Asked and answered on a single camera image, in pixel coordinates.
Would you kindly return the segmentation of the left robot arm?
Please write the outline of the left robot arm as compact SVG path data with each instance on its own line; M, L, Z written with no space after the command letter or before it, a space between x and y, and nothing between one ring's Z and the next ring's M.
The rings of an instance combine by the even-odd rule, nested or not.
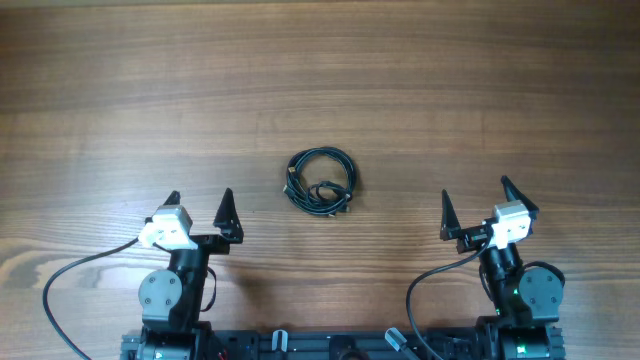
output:
M138 336L122 338L120 357L133 360L226 359L228 353L209 322L200 314L215 303L202 304L204 286L215 272L212 255L227 255L230 246L243 242L244 231L236 212L233 191L226 189L213 226L218 234L192 235L193 221L174 191L145 220L139 240L146 247L169 253L165 269L147 275L138 290L143 327Z

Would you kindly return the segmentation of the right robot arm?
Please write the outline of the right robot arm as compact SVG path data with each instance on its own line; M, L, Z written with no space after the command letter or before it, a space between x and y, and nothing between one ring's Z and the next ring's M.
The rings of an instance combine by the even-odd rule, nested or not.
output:
M481 316L471 328L447 330L445 359L564 359L559 321L566 279L542 261L525 264L516 243L533 234L539 208L506 176L506 201L481 224L460 225L451 199L442 192L440 237L454 240L460 254L478 252L481 283L494 316Z

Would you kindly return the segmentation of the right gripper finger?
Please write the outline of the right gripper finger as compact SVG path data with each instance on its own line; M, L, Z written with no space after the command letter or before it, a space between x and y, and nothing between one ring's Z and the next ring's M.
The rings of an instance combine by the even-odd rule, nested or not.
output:
M506 175L503 175L501 177L501 184L503 185L505 196L508 202L521 201L529 212L529 217L531 219L537 218L539 214L539 207L535 205L527 196L525 196Z
M441 216L441 229L440 239L443 241L449 241L460 237L461 225L457 218L451 199L448 192L443 189L442 196L442 216Z

